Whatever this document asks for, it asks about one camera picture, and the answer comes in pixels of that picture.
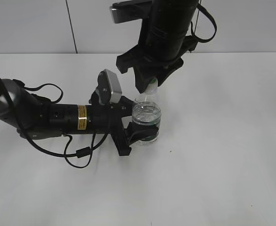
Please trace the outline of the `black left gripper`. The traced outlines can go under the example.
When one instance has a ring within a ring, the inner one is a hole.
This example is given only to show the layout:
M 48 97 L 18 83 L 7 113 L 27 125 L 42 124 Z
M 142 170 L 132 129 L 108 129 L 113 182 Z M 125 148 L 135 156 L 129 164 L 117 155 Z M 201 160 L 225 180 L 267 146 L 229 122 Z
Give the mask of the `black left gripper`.
M 132 116 L 134 102 L 121 96 L 117 104 L 99 104 L 96 93 L 91 95 L 87 106 L 88 123 L 87 133 L 108 133 L 111 135 L 119 156 L 128 156 L 131 152 L 130 145 L 138 142 L 148 145 L 156 141 L 159 127 L 156 124 L 144 125 L 130 122 L 125 129 L 122 118 Z

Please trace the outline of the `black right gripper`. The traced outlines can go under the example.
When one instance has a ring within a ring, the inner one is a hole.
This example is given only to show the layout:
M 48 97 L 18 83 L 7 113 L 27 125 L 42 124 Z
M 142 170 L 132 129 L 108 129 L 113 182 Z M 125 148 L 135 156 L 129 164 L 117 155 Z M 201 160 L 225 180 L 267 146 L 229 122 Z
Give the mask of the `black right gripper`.
M 163 60 L 152 56 L 141 46 L 136 45 L 126 53 L 117 56 L 116 66 L 122 74 L 126 73 L 129 68 L 134 69 L 135 87 L 141 94 L 154 78 L 157 79 L 158 87 L 160 87 L 172 73 L 183 66 L 182 55 L 187 51 L 194 51 L 196 46 L 197 41 L 192 36 L 186 36 L 179 53 L 171 60 Z

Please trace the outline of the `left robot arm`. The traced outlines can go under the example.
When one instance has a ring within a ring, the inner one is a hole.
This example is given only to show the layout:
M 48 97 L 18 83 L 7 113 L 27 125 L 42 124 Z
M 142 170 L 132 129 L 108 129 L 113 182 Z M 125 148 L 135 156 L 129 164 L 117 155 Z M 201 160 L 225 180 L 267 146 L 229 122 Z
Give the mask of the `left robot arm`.
M 122 95 L 117 75 L 107 69 L 99 73 L 87 105 L 61 104 L 35 92 L 22 81 L 0 78 L 0 120 L 30 142 L 96 133 L 111 136 L 119 155 L 128 156 L 133 143 L 158 132 L 156 125 L 123 126 L 122 119 L 132 115 L 134 103 Z

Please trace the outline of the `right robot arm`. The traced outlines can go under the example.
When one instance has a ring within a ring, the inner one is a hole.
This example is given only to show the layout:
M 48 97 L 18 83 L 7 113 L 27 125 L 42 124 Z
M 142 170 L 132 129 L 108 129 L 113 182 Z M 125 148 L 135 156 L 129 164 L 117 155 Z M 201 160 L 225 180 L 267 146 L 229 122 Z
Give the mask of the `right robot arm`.
M 186 34 L 197 5 L 197 0 L 129 0 L 112 4 L 116 24 L 142 20 L 137 45 L 116 60 L 121 73 L 133 68 L 140 93 L 154 78 L 161 86 L 183 66 L 182 55 L 196 46 L 196 41 Z

